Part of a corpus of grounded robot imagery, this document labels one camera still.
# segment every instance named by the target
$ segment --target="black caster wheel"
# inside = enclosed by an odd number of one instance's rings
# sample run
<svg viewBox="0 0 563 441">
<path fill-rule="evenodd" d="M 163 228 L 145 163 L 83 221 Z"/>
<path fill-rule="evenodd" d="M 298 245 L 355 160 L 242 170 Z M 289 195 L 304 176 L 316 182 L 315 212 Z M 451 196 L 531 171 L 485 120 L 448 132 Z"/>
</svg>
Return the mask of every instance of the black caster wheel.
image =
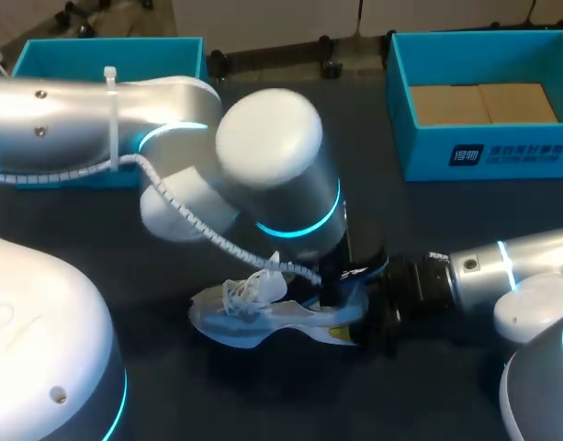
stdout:
<svg viewBox="0 0 563 441">
<path fill-rule="evenodd" d="M 66 30 L 71 27 L 71 15 L 66 11 L 61 11 L 55 14 L 54 19 L 60 29 Z"/>
<path fill-rule="evenodd" d="M 96 31 L 89 23 L 84 23 L 77 29 L 77 38 L 79 39 L 92 39 L 96 36 Z"/>
</svg>

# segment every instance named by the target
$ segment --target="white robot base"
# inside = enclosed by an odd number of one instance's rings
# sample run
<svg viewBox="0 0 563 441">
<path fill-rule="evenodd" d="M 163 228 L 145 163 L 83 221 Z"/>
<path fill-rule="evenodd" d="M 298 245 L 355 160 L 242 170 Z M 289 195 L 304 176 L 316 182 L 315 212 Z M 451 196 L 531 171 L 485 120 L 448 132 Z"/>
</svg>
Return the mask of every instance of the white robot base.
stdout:
<svg viewBox="0 0 563 441">
<path fill-rule="evenodd" d="M 0 441 L 119 441 L 127 379 L 81 272 L 0 240 Z"/>
</svg>

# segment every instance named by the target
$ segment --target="cardboard box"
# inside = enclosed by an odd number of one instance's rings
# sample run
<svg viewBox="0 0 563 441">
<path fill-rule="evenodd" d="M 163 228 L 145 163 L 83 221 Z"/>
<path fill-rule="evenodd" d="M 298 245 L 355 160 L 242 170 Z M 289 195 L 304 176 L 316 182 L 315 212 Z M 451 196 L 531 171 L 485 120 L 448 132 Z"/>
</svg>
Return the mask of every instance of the cardboard box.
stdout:
<svg viewBox="0 0 563 441">
<path fill-rule="evenodd" d="M 421 126 L 558 123 L 540 84 L 410 87 Z"/>
<path fill-rule="evenodd" d="M 387 79 L 406 180 L 563 177 L 563 31 L 395 34 Z"/>
<path fill-rule="evenodd" d="M 102 83 L 106 81 L 104 68 L 114 66 L 121 83 L 177 75 L 207 81 L 203 48 L 200 38 L 30 40 L 12 76 Z M 137 187 L 139 182 L 140 173 L 133 168 L 25 187 Z"/>
</svg>

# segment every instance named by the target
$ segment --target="logo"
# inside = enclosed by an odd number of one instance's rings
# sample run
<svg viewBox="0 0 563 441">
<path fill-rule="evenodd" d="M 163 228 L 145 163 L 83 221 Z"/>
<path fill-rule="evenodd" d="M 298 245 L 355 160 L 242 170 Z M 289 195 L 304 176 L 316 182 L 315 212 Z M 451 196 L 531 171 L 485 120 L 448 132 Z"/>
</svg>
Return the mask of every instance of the logo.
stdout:
<svg viewBox="0 0 563 441">
<path fill-rule="evenodd" d="M 443 262 L 448 262 L 448 256 L 446 254 L 433 253 L 432 251 L 428 253 L 428 258 L 434 260 L 442 260 Z"/>
<path fill-rule="evenodd" d="M 487 164 L 548 164 L 560 160 L 563 145 L 494 145 L 489 150 Z"/>
<path fill-rule="evenodd" d="M 367 271 L 367 269 L 368 269 L 368 268 L 365 267 L 365 268 L 352 269 L 352 270 L 350 270 L 350 271 L 344 271 L 344 272 L 342 273 L 342 275 L 340 276 L 340 279 L 341 279 L 341 280 L 345 280 L 347 277 L 354 276 L 354 275 L 356 275 L 356 274 L 362 273 L 362 272 L 364 272 L 364 271 Z"/>
<path fill-rule="evenodd" d="M 453 149 L 448 165 L 477 165 L 482 153 L 483 144 L 459 144 Z"/>
</svg>

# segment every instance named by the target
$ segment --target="robotic arm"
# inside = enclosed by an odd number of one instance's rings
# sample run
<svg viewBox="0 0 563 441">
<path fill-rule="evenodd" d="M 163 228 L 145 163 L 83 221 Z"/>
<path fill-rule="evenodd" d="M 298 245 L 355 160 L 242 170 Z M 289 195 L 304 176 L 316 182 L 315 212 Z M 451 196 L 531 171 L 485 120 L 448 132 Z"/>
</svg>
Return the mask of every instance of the robotic arm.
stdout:
<svg viewBox="0 0 563 441">
<path fill-rule="evenodd" d="M 310 102 L 265 90 L 223 115 L 218 94 L 197 79 L 108 84 L 0 77 L 0 182 L 59 182 L 117 163 L 137 165 L 144 172 L 142 222 L 165 240 L 207 238 L 249 265 L 293 272 L 315 286 L 378 269 L 388 300 L 382 318 L 395 324 L 497 302 L 500 334 L 525 344 L 501 383 L 508 431 L 516 441 L 563 439 L 563 229 L 449 256 L 394 256 L 385 268 L 321 271 L 345 241 L 346 221 L 341 183 Z M 240 211 L 296 264 L 224 239 Z M 361 323 L 351 325 L 355 343 L 368 336 L 368 322 Z"/>
<path fill-rule="evenodd" d="M 108 90 L 0 77 L 0 180 L 14 175 L 7 181 L 40 183 L 62 179 L 67 170 L 87 173 L 109 158 L 110 121 L 118 154 L 143 156 L 172 199 L 217 235 L 242 210 L 287 259 L 315 261 L 329 253 L 346 223 L 313 105 L 287 90 L 266 90 L 238 102 L 223 119 L 222 113 L 216 91 L 195 78 Z M 205 236 L 157 187 L 148 176 L 141 180 L 147 229 L 174 242 Z"/>
<path fill-rule="evenodd" d="M 512 354 L 500 385 L 508 434 L 563 440 L 563 229 L 449 256 L 392 257 L 382 283 L 394 326 L 445 311 L 493 311 Z"/>
</svg>

